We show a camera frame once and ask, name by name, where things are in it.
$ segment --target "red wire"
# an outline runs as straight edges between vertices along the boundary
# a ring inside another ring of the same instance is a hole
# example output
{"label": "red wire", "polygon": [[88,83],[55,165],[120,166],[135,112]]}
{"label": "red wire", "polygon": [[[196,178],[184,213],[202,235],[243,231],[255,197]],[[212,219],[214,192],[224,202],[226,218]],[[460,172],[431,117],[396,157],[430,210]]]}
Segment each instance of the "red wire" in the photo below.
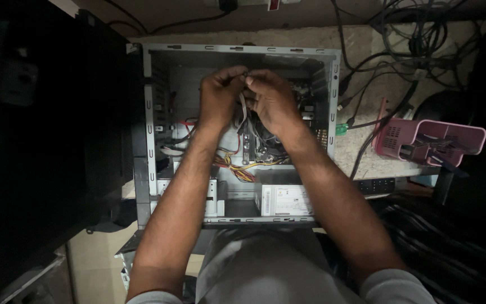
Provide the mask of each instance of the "red wire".
{"label": "red wire", "polygon": [[196,126],[196,121],[180,121],[179,123],[185,126]]}

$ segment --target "motherboard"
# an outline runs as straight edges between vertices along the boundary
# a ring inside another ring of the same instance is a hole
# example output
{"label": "motherboard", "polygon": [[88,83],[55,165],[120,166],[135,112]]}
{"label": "motherboard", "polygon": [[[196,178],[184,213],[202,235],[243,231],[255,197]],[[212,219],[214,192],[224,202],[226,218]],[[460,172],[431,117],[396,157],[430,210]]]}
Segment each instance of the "motherboard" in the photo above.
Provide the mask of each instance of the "motherboard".
{"label": "motherboard", "polygon": [[[301,117],[312,127],[315,107],[309,79],[289,79],[289,82]],[[256,113],[249,114],[242,138],[243,165],[272,162],[292,164],[282,142],[264,127]]]}

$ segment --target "power supply label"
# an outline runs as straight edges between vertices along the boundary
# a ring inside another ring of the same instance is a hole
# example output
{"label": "power supply label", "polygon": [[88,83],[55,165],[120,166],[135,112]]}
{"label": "power supply label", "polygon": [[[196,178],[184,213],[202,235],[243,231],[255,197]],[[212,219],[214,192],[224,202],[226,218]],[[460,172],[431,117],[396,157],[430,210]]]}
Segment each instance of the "power supply label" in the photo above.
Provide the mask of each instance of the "power supply label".
{"label": "power supply label", "polygon": [[275,191],[275,215],[313,215],[307,190],[299,187],[277,187]]}

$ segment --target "wire bundle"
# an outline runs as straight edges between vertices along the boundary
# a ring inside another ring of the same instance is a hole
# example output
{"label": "wire bundle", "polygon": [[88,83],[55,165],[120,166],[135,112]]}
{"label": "wire bundle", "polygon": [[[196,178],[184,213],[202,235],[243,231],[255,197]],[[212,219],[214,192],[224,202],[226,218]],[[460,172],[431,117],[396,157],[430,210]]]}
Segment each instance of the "wire bundle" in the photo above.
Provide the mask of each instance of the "wire bundle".
{"label": "wire bundle", "polygon": [[[373,75],[371,78],[368,80],[368,82],[361,87],[355,93],[353,96],[348,97],[344,99],[340,103],[340,109],[343,107],[346,107],[349,102],[358,94],[360,95],[359,102],[356,106],[355,113],[354,115],[348,119],[347,124],[348,124],[348,129],[355,129],[355,128],[362,128],[362,127],[367,127],[371,126],[376,123],[381,123],[380,127],[371,133],[367,141],[364,142],[363,146],[359,150],[359,153],[357,155],[354,168],[352,170],[352,173],[350,175],[350,178],[353,180],[355,177],[355,174],[357,173],[357,169],[359,167],[359,163],[361,161],[361,158],[367,149],[368,145],[373,141],[373,139],[380,134],[381,130],[388,124],[388,122],[393,118],[393,116],[399,112],[399,110],[405,106],[410,98],[412,97],[413,93],[415,92],[415,89],[418,84],[418,77],[412,77],[411,79],[409,75],[412,75],[411,73],[401,73],[397,69],[395,69],[394,66],[400,65],[403,66],[407,69],[413,69],[414,70],[414,76],[415,73],[417,73],[418,70],[423,70],[426,71],[426,78],[430,78],[434,80],[436,83],[439,83],[445,87],[448,88],[458,88],[460,91],[464,91],[464,86],[460,81],[458,72],[457,72],[457,66],[462,62],[462,59],[466,56],[468,56],[470,53],[472,53],[474,50],[478,48],[478,41],[481,39],[481,28],[480,25],[476,22],[473,21],[473,23],[476,26],[476,32],[474,35],[469,38],[469,40],[463,44],[461,47],[457,48],[457,52],[454,55],[445,55],[441,57],[433,57],[434,53],[438,51],[444,44],[447,39],[448,35],[448,29],[447,29],[447,21],[449,20],[451,14],[456,10],[460,5],[465,3],[467,0],[460,0],[457,4],[454,6],[449,6],[450,3],[447,4],[439,4],[442,6],[446,6],[447,10],[445,11],[437,11],[434,8],[434,5],[438,4],[435,3],[434,0],[429,0],[427,4],[418,4],[414,0],[409,0],[414,3],[414,5],[411,6],[406,6],[404,8],[399,8],[399,3],[405,0],[391,0],[389,3],[387,3],[387,0],[383,0],[383,9],[381,12],[378,14],[374,15],[370,19],[367,20],[366,24],[370,23],[372,20],[374,20],[376,17],[381,17],[380,19],[380,29],[382,32],[382,39],[384,43],[384,47],[386,48],[385,52],[380,52],[380,53],[375,53],[365,60],[363,60],[361,63],[359,63],[355,68],[352,67],[347,59],[346,55],[346,46],[345,46],[345,40],[344,40],[344,33],[342,30],[342,23],[340,19],[340,14],[339,11],[345,12],[349,14],[348,12],[339,9],[337,6],[336,0],[331,0],[331,3],[333,4],[335,8],[335,15],[337,17],[337,22],[339,24],[339,36],[341,40],[341,47],[342,47],[342,56],[343,60],[345,62],[345,65],[347,66],[348,69],[351,70],[350,74],[347,75],[344,79],[342,79],[339,82],[339,96],[342,96],[348,86],[349,82],[352,79],[352,76],[355,73],[358,72],[367,72],[367,71],[373,71]],[[392,47],[389,43],[389,38],[388,38],[388,30],[386,29],[386,20],[391,19],[391,17],[395,16],[398,17],[399,15],[403,14],[404,16],[415,16],[416,18],[416,26],[413,31],[413,33],[404,33],[402,31],[399,31],[398,28],[396,28],[394,25],[389,25],[391,27],[391,30],[397,33],[399,36],[405,38],[408,40],[408,49],[409,53],[398,53],[394,52],[392,50]],[[426,23],[431,22],[432,24],[428,27],[426,27]],[[394,59],[394,62],[380,62],[378,65],[376,65],[373,68],[362,68],[362,66],[369,62],[370,60],[381,57],[381,56],[390,56],[392,59]],[[385,73],[380,73],[376,74],[376,71],[382,68],[386,67],[391,67],[394,71],[393,72],[385,72]],[[433,74],[433,70],[435,68],[442,69],[443,72],[439,75]],[[450,85],[443,83],[438,79],[438,77],[442,76],[443,74],[447,73],[448,71],[453,71],[454,77],[455,77],[455,85]],[[354,126],[354,121],[355,121],[355,116],[357,114],[357,110],[359,109],[359,106],[361,105],[361,101],[363,99],[363,95],[365,94],[365,91],[367,90],[368,86],[371,84],[371,82],[378,78],[379,76],[386,75],[389,73],[395,73],[399,75],[402,79],[411,82],[411,87],[404,96],[403,100],[401,103],[391,112],[388,116],[382,118],[381,120],[369,122],[369,123],[364,123],[360,124],[357,126]]]}
{"label": "wire bundle", "polygon": [[255,178],[251,173],[247,172],[247,169],[254,166],[272,166],[274,164],[284,162],[285,160],[286,158],[271,163],[253,163],[248,166],[236,166],[232,164],[232,159],[230,158],[230,155],[226,154],[224,157],[221,157],[220,155],[215,155],[213,164],[220,168],[230,169],[230,171],[232,171],[232,174],[235,175],[240,182],[254,183]]}

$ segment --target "barcode sticker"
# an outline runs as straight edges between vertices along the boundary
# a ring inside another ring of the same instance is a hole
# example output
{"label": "barcode sticker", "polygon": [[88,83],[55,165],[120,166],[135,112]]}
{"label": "barcode sticker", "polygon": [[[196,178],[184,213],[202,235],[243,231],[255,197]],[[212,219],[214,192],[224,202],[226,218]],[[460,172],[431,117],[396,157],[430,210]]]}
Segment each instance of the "barcode sticker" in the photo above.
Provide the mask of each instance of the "barcode sticker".
{"label": "barcode sticker", "polygon": [[266,204],[266,212],[265,214],[269,215],[269,205],[271,203],[271,190],[266,190],[266,194],[264,197],[264,202]]}

